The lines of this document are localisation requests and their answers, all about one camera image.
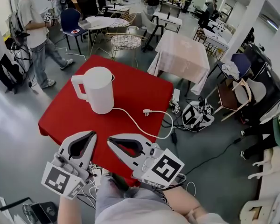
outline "concrete floor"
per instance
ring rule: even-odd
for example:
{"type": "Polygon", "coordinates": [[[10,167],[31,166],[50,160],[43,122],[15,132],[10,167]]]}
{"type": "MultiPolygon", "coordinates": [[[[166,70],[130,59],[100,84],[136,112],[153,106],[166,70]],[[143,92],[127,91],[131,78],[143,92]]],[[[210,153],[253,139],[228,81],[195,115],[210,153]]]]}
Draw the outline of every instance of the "concrete floor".
{"type": "MultiPolygon", "coordinates": [[[[181,14],[183,26],[180,34],[193,37],[197,20],[189,14],[181,14]]],[[[56,42],[63,37],[63,34],[51,33],[52,41],[56,42]]],[[[72,51],[78,53],[75,40],[70,38],[72,51]]],[[[108,49],[108,44],[100,44],[108,49]]],[[[57,47],[67,47],[66,40],[62,40],[57,47]]],[[[87,42],[81,44],[84,55],[87,54],[87,42]]],[[[60,71],[59,67],[50,59],[46,60],[46,72],[49,78],[56,80],[52,88],[41,90],[39,86],[28,88],[26,83],[19,88],[16,95],[4,94],[0,91],[0,196],[3,196],[7,203],[11,203],[24,197],[31,197],[34,202],[53,201],[58,204],[59,196],[55,195],[41,185],[42,174],[47,161],[53,159],[53,154],[59,148],[49,137],[41,136],[38,129],[38,120],[52,101],[55,95],[62,89],[70,77],[84,63],[82,56],[66,55],[65,49],[60,54],[66,58],[73,58],[76,64],[66,71],[60,71]]],[[[142,53],[137,50],[139,70],[146,71],[156,55],[155,51],[142,53]]],[[[133,53],[131,51],[118,52],[116,61],[131,65],[133,53]]],[[[215,60],[210,57],[210,66],[213,67],[215,60]]],[[[220,80],[216,80],[218,71],[208,79],[202,96],[205,97],[220,80]]],[[[164,73],[161,78],[166,79],[176,87],[180,78],[164,73]]],[[[181,109],[186,106],[184,94],[187,82],[181,84],[181,109]]],[[[192,93],[188,98],[197,99],[192,93]]],[[[218,96],[213,95],[209,102],[217,107],[218,96]]],[[[188,172],[194,166],[204,160],[221,153],[230,143],[240,136],[240,130],[245,128],[234,118],[220,122],[223,112],[215,115],[215,122],[199,133],[183,132],[177,130],[177,147],[171,143],[171,139],[158,140],[162,148],[169,148],[172,152],[178,153],[180,159],[185,163],[183,173],[188,172]]],[[[166,135],[168,129],[161,128],[160,136],[166,135]]],[[[256,195],[258,182],[248,180],[248,175],[258,172],[258,168],[252,163],[258,157],[244,161],[239,153],[241,150],[252,145],[256,139],[246,138],[244,141],[231,146],[226,153],[212,160],[190,173],[187,178],[196,185],[196,198],[210,212],[220,214],[227,222],[239,223],[239,211],[249,200],[256,195]]],[[[194,190],[189,185],[188,191],[193,194],[194,190]]],[[[81,203],[83,223],[94,223],[94,210],[81,203]]],[[[18,213],[23,216],[21,206],[10,210],[12,216],[18,213]]]]}

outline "white electric kettle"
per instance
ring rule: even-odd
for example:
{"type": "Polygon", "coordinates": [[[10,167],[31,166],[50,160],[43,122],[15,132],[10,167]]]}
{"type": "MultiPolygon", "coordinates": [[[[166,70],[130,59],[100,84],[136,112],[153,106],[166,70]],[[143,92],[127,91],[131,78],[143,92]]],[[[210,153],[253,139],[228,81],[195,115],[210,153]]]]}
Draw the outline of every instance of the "white electric kettle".
{"type": "Polygon", "coordinates": [[[100,66],[89,69],[84,75],[71,78],[78,98],[89,102],[97,114],[107,114],[114,107],[112,81],[112,73],[100,66]],[[83,84],[85,94],[81,92],[80,84],[83,84]]]}

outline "kettle handle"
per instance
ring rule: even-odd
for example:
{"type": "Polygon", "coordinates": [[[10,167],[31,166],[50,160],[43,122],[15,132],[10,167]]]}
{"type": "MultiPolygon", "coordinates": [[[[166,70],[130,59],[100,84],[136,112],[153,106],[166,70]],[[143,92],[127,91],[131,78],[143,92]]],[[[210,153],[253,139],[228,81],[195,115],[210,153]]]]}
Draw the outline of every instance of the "kettle handle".
{"type": "Polygon", "coordinates": [[[83,84],[83,76],[72,76],[71,82],[79,99],[87,100],[87,95],[81,92],[79,84],[83,84]]]}

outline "red tablecloth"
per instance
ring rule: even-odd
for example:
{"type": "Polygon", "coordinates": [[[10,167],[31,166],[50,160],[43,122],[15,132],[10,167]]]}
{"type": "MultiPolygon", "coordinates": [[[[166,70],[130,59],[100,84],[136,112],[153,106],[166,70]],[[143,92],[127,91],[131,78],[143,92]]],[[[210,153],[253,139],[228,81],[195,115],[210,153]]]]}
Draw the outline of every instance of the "red tablecloth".
{"type": "MultiPolygon", "coordinates": [[[[143,110],[166,111],[173,85],[146,72],[96,55],[91,56],[76,75],[83,75],[96,66],[108,68],[115,76],[114,107],[125,109],[144,131],[157,135],[164,114],[151,113],[145,117],[143,110]]],[[[123,111],[112,110],[104,115],[93,112],[89,103],[77,97],[71,81],[58,93],[38,125],[41,134],[50,136],[58,145],[75,133],[96,131],[98,139],[91,161],[122,177],[131,178],[132,170],[108,147],[107,138],[120,133],[141,133],[140,130],[123,111]]],[[[155,142],[155,138],[146,137],[155,142]]]]}

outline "blue chair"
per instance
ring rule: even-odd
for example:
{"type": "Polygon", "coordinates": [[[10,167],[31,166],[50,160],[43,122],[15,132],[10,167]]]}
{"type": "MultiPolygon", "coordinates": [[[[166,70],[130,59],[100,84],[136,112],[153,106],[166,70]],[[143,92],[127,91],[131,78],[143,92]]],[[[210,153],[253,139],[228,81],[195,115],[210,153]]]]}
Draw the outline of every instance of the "blue chair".
{"type": "MultiPolygon", "coordinates": [[[[233,54],[231,61],[234,62],[235,65],[237,66],[238,71],[239,71],[239,80],[241,80],[247,74],[249,69],[251,68],[251,61],[248,59],[248,57],[245,54],[233,54]]],[[[217,78],[219,78],[219,76],[221,74],[224,74],[224,80],[234,79],[233,76],[228,76],[222,71],[223,64],[224,64],[223,62],[217,61],[217,64],[215,65],[215,67],[213,68],[213,70],[210,72],[210,74],[208,76],[210,76],[213,73],[213,71],[217,67],[219,67],[221,70],[221,73],[217,76],[217,78]]]]}
{"type": "Polygon", "coordinates": [[[69,46],[69,49],[70,49],[70,42],[69,42],[68,35],[72,36],[76,39],[77,46],[78,46],[79,52],[81,54],[81,50],[80,50],[80,46],[79,46],[77,37],[81,36],[81,41],[83,42],[82,34],[85,32],[88,32],[88,30],[84,30],[79,27],[78,22],[80,20],[80,16],[81,16],[81,14],[73,8],[66,9],[63,12],[61,12],[61,14],[60,14],[61,27],[62,27],[63,33],[66,36],[66,41],[69,46]],[[80,30],[78,33],[76,33],[76,34],[71,33],[73,30],[77,30],[77,29],[80,30]]]}

